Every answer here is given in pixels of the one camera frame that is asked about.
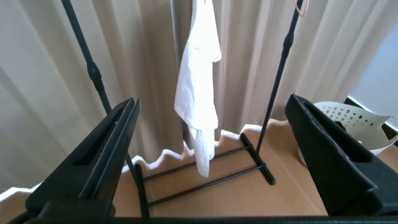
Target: white towel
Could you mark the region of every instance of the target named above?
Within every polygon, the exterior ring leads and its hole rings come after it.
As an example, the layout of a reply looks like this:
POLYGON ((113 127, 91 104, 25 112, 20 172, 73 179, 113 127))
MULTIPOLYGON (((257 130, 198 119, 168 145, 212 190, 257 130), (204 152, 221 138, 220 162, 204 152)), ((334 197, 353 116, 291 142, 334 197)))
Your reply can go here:
POLYGON ((218 118, 213 96, 213 62, 221 59, 211 0, 194 0, 191 31, 182 55, 174 109, 188 124, 198 171, 208 177, 218 118))

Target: wooden floor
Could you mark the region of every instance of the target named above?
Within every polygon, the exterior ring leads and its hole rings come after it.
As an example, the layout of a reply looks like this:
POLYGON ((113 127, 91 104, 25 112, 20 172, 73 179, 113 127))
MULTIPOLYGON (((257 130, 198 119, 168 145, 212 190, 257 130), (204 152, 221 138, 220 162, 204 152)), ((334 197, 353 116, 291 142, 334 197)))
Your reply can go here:
MULTIPOLYGON (((257 143, 258 131, 244 129, 243 132, 254 145, 257 143)), ((243 145, 236 136, 232 138, 222 135, 216 154, 241 146, 243 145)), ((269 185, 260 171, 256 170, 151 207, 150 215, 152 217, 326 215, 308 169, 299 160, 297 143, 287 122, 274 121, 269 124, 260 155, 276 178, 275 185, 269 185)), ((396 147, 386 149, 379 157, 393 169, 398 170, 396 147)), ((185 156, 183 161, 165 157, 159 168, 145 170, 144 176, 192 161, 193 157, 190 156, 185 156)), ((196 167, 191 167, 146 182, 147 198, 151 202, 253 166, 254 162, 246 151, 238 152, 211 161, 209 178, 202 177, 196 167)), ((118 217, 141 215, 137 189, 129 172, 123 173, 120 178, 114 205, 118 217)))

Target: curtain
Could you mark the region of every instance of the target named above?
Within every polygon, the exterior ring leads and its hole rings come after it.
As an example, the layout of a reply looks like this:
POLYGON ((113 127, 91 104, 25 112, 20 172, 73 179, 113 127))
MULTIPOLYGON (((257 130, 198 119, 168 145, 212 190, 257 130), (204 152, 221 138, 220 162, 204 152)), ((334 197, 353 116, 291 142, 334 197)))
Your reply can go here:
MULTIPOLYGON (((214 0, 223 58, 214 65, 219 131, 262 124, 294 11, 292 0, 214 0)), ((191 1, 73 0, 110 103, 140 98, 129 152, 181 153, 174 112, 191 1)), ((293 92, 343 101, 398 19, 398 1, 310 1, 272 116, 293 92)), ((60 1, 0 2, 0 192, 41 182, 105 116, 60 1)))

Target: garment rack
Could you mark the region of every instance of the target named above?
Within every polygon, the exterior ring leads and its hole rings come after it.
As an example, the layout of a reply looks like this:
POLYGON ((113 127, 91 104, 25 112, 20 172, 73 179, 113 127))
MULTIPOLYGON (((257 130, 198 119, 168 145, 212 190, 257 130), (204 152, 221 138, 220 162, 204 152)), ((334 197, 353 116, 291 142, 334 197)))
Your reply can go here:
MULTIPOLYGON (((240 147, 238 149, 233 149, 231 151, 218 154, 218 155, 216 155, 214 157, 214 159, 218 159, 218 158, 221 158, 221 157, 224 157, 224 156, 228 156, 228 155, 234 154, 236 152, 240 152, 240 151, 245 151, 246 150, 250 154, 251 158, 256 163, 256 165, 254 167, 252 167, 252 168, 248 168, 248 169, 239 171, 237 173, 228 175, 226 177, 222 177, 222 178, 219 178, 217 180, 213 180, 211 182, 208 182, 208 183, 205 183, 205 184, 201 184, 199 186, 196 186, 196 187, 184 190, 182 192, 179 192, 179 193, 176 193, 176 194, 173 194, 173 195, 170 195, 170 196, 155 200, 153 202, 148 202, 147 197, 146 197, 146 190, 145 190, 145 186, 144 186, 144 182, 145 181, 148 181, 148 180, 151 180, 151 179, 154 179, 154 178, 157 178, 157 177, 161 177, 161 176, 164 176, 164 175, 167 175, 167 174, 171 174, 171 173, 174 173, 174 172, 178 172, 180 170, 183 170, 183 169, 186 169, 186 168, 189 168, 189 167, 193 167, 193 166, 196 165, 196 162, 192 162, 190 164, 187 164, 187 165, 184 165, 184 166, 181 166, 181 167, 177 167, 177 168, 174 168, 174 169, 170 169, 170 170, 158 173, 158 174, 150 175, 148 177, 143 177, 142 176, 142 169, 141 169, 140 165, 139 164, 133 165, 132 162, 131 162, 131 156, 127 152, 125 160, 126 160, 128 166, 129 166, 131 174, 132 174, 132 176, 134 178, 134 181, 135 181, 135 183, 137 185, 138 194, 139 194, 139 201, 140 201, 140 206, 141 206, 142 218, 149 218, 150 217, 149 207, 153 207, 154 205, 158 205, 160 203, 167 202, 167 201, 175 199, 177 197, 181 197, 183 195, 186 195, 186 194, 189 194, 189 193, 192 193, 192 192, 196 192, 197 190, 201 190, 201 189, 204 189, 206 187, 210 187, 212 185, 218 184, 218 183, 223 182, 225 180, 229 180, 229 179, 232 179, 232 178, 235 178, 235 177, 239 177, 240 175, 247 174, 247 173, 252 172, 254 170, 260 170, 261 174, 264 176, 264 178, 267 180, 267 182, 269 184, 271 184, 271 185, 275 184, 275 178, 272 175, 272 173, 270 172, 270 170, 267 168, 266 163, 261 159, 261 157, 259 155, 259 151, 260 151, 260 148, 261 148, 261 145, 262 145, 262 141, 263 141, 265 133, 266 133, 266 129, 267 129, 267 124, 268 124, 269 118, 271 116, 272 107, 273 107, 274 102, 275 102, 275 98, 276 98, 277 90, 278 90, 278 87, 279 87, 280 79, 282 78, 285 62, 286 62, 286 59, 287 59, 287 57, 289 55, 290 48, 291 48, 291 46, 293 44, 293 41, 294 41, 294 30, 295 30, 295 27, 296 27, 296 24, 297 24, 297 21, 298 21, 298 18, 299 18, 299 14, 300 14, 299 10, 302 7, 302 3, 303 3, 303 0, 297 0, 297 2, 296 2, 296 10, 294 11, 292 22, 290 23, 290 29, 289 29, 288 34, 286 35, 285 40, 284 40, 284 44, 283 44, 284 47, 283 47, 283 50, 282 50, 282 57, 281 57, 281 60, 279 62, 279 67, 278 67, 277 75, 275 77, 274 86, 272 88, 271 97, 269 99, 268 108, 267 108, 267 111, 266 111, 264 122, 262 124, 261 133, 260 133, 260 136, 259 136, 259 139, 258 139, 258 142, 257 142, 257 148, 255 149, 253 144, 247 138, 247 136, 244 133, 241 133, 239 138, 240 138, 241 142, 243 143, 244 147, 240 147)), ((98 69, 98 67, 96 66, 96 64, 94 63, 93 58, 91 57, 90 50, 89 50, 89 48, 87 46, 87 43, 86 43, 86 40, 84 38, 83 32, 81 31, 78 19, 77 19, 76 14, 75 14, 75 11, 73 10, 73 7, 72 7, 72 4, 71 4, 70 0, 62 0, 62 4, 63 4, 63 6, 65 8, 65 11, 67 13, 68 19, 69 19, 70 24, 71 24, 71 26, 73 28, 74 33, 75 33, 76 39, 77 39, 77 41, 79 43, 81 51, 82 51, 82 53, 84 55, 84 58, 86 60, 88 75, 89 75, 90 79, 93 81, 93 84, 94 84, 94 86, 96 88, 96 91, 99 94, 99 97, 101 98, 101 102, 102 102, 102 104, 104 106, 104 109, 105 109, 106 113, 109 114, 110 111, 111 111, 111 105, 109 104, 109 100, 108 100, 108 97, 106 95, 103 82, 101 80, 101 73, 100 73, 100 70, 98 69)))

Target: white plastic basket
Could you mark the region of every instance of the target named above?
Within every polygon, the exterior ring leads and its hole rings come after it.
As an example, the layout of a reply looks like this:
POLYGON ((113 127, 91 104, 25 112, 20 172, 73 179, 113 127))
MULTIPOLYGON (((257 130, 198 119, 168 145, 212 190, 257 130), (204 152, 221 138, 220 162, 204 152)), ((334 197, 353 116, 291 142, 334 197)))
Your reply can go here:
MULTIPOLYGON (((349 135, 362 143, 374 155, 391 146, 397 139, 398 134, 388 140, 381 125, 395 116, 379 116, 356 106, 336 102, 319 102, 314 104, 333 121, 339 121, 346 128, 349 135)), ((303 155, 298 149, 300 160, 305 164, 303 155)))

